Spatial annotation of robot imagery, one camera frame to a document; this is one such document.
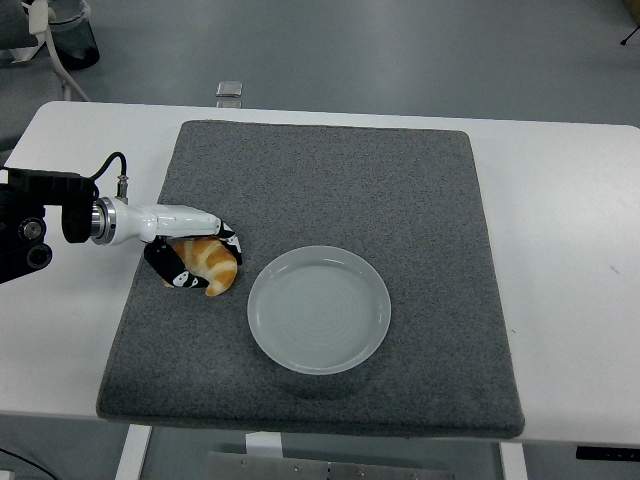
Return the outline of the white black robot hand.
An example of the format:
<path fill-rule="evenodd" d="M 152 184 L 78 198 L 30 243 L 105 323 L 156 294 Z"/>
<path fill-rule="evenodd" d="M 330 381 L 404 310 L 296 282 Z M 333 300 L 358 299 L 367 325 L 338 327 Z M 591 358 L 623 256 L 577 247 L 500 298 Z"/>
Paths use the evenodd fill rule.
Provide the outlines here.
<path fill-rule="evenodd" d="M 169 287 L 203 288 L 209 297 L 230 288 L 242 263 L 236 233 L 220 218 L 182 205 L 128 206 L 115 200 L 104 241 L 135 238 L 144 259 Z"/>

